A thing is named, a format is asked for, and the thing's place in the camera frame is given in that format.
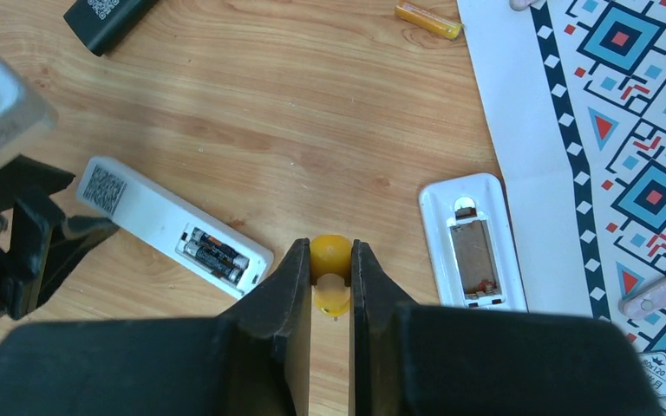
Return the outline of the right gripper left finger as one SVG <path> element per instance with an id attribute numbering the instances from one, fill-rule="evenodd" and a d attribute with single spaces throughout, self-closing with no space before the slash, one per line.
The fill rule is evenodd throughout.
<path id="1" fill-rule="evenodd" d="M 310 241 L 295 240 L 277 268 L 222 315 L 225 415 L 306 415 L 310 396 Z"/>

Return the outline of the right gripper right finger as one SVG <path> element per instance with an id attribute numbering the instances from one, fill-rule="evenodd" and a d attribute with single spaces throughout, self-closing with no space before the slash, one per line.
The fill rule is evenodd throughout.
<path id="1" fill-rule="evenodd" d="M 440 414 L 434 309 L 402 289 L 368 243 L 355 240 L 351 256 L 350 414 Z"/>

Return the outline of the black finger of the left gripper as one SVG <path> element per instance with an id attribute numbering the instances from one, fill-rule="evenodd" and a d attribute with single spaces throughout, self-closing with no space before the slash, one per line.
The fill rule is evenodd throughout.
<path id="1" fill-rule="evenodd" d="M 68 217 L 51 199 L 74 179 L 22 155 L 0 168 L 0 317 L 19 320 L 40 308 L 118 231 L 107 218 Z"/>

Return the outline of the yellow handled screwdriver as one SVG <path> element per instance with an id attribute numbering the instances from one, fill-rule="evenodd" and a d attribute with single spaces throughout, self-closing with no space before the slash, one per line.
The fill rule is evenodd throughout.
<path id="1" fill-rule="evenodd" d="M 335 320 L 349 311 L 352 242 L 321 235 L 310 242 L 310 280 L 319 311 Z"/>

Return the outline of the short white remote control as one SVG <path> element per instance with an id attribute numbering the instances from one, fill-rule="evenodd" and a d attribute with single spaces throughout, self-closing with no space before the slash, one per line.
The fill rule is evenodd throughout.
<path id="1" fill-rule="evenodd" d="M 495 176 L 477 173 L 426 185 L 419 206 L 441 305 L 528 310 L 506 201 Z"/>

